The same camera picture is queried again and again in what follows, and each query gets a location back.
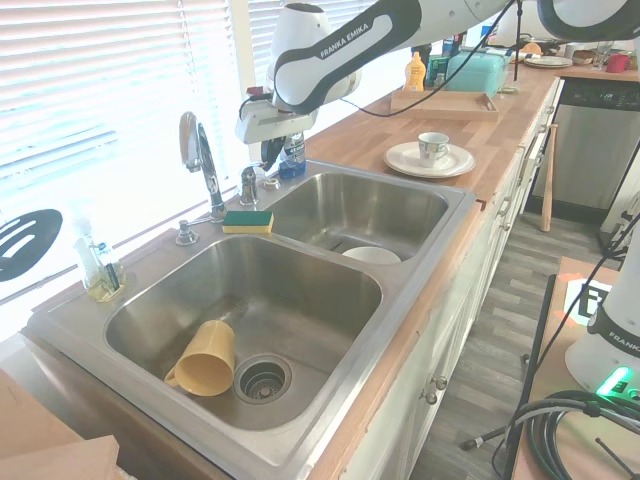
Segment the white plate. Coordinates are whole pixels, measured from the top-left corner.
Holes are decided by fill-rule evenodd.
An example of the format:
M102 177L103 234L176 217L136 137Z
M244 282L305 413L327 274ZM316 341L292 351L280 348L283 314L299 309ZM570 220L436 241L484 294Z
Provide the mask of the white plate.
M564 57L525 58L524 63L537 68L566 68L573 65L573 61Z
M390 265L392 263L400 263L398 257L391 250L380 247L357 247L347 250L343 255L355 258L362 262L375 263L377 265Z
M395 171L422 178L457 177L473 170L476 161L464 148L449 144L449 161L446 168L427 168L420 165L420 147L418 142L403 143L387 151L384 161Z

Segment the sink basin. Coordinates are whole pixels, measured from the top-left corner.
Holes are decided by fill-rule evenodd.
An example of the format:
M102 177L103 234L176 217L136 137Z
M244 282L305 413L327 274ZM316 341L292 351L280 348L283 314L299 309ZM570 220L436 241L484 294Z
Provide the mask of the sink basin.
M124 260L126 290L98 304L82 287L44 304L44 341L238 480L303 480L384 354L474 203L469 192L307 161L259 188L271 235L167 232ZM341 255L379 246L402 262ZM201 398L163 382L193 333L236 334L234 385Z
M363 246L413 257L447 211L436 191L323 173L271 205L274 233L336 253Z
M163 379L202 323L224 320L236 335L234 387L189 397L229 425L263 430L307 408L381 297L362 272L262 238L232 237L121 308L106 338Z

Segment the yellow mug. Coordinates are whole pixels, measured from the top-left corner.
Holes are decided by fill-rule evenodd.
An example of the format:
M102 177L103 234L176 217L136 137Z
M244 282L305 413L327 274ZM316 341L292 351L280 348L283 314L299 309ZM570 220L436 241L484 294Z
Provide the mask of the yellow mug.
M203 323L164 381L201 397L226 392L233 384L233 329L221 320Z

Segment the sink drain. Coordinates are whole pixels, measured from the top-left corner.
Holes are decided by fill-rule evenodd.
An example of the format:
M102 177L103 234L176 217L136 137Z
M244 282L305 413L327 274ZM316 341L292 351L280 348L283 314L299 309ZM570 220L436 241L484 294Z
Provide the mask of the sink drain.
M280 357L260 355L236 371L233 388L242 400L263 405L280 398L291 384L291 368Z

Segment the stainless steel dishwasher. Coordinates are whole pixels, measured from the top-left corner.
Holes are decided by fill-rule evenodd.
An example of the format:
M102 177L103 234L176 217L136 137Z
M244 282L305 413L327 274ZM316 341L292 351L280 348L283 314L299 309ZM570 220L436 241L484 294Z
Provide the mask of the stainless steel dishwasher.
M640 139L640 86L624 81L567 80L554 123L558 124L554 216L572 208L582 216L608 211ZM544 195L547 155L548 148L533 200Z

